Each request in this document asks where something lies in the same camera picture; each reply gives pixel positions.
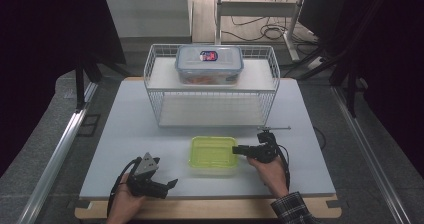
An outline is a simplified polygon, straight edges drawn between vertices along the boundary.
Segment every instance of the hand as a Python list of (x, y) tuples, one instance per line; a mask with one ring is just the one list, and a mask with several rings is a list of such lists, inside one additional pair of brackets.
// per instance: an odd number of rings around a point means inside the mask
[(107, 224), (123, 224), (129, 222), (140, 210), (146, 201), (145, 196), (135, 197), (131, 194), (126, 182), (128, 173), (124, 174), (116, 190), (115, 199), (110, 208)]
[(250, 157), (247, 157), (247, 161), (256, 168), (259, 177), (275, 198), (278, 199), (289, 194), (280, 157), (276, 157), (270, 163), (262, 163)]

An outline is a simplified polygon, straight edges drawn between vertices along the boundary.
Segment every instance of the black curtain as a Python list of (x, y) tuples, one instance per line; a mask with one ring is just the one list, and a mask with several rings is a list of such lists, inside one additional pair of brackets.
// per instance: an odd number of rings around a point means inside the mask
[(125, 63), (106, 0), (0, 0), (3, 175), (77, 62)]
[(361, 42), (370, 108), (424, 176), (423, 0), (385, 0)]

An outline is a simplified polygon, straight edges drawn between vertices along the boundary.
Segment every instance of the food container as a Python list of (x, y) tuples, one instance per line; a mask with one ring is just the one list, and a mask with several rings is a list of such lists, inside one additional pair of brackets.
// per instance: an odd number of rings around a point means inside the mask
[(238, 157), (233, 154), (233, 146), (237, 146), (237, 142), (232, 137), (194, 137), (188, 162), (192, 172), (200, 175), (235, 174)]
[(183, 84), (236, 85), (244, 64), (238, 46), (182, 45), (175, 68)]

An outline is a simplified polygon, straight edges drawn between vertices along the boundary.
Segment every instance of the sleeve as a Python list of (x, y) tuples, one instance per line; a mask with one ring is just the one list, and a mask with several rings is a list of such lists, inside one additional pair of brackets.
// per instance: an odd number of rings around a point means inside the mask
[(271, 203), (271, 207), (277, 214), (281, 223), (286, 224), (319, 224), (309, 212), (299, 192), (291, 193)]

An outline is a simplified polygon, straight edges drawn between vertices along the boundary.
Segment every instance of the white wire rack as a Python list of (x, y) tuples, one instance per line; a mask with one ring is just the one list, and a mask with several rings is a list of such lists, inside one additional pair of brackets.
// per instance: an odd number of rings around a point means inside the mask
[(184, 85), (175, 70), (179, 44), (154, 44), (144, 84), (159, 126), (264, 126), (280, 84), (271, 46), (240, 46), (235, 86)]

